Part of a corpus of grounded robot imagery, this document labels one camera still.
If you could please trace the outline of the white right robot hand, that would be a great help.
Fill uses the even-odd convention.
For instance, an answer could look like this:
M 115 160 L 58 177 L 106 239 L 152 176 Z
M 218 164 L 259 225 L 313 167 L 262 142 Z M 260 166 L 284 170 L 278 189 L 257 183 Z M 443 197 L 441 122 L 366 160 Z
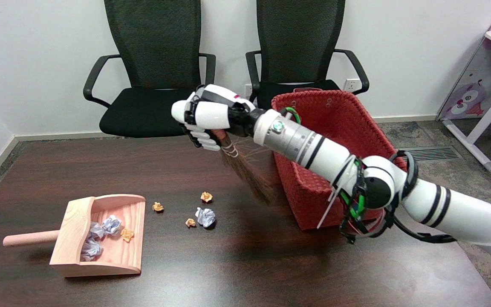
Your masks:
M 265 112 L 237 93 L 213 84 L 199 86 L 171 107 L 171 116 L 196 148 L 222 151 L 232 158 L 238 151 L 228 134 L 252 137 L 258 118 Z

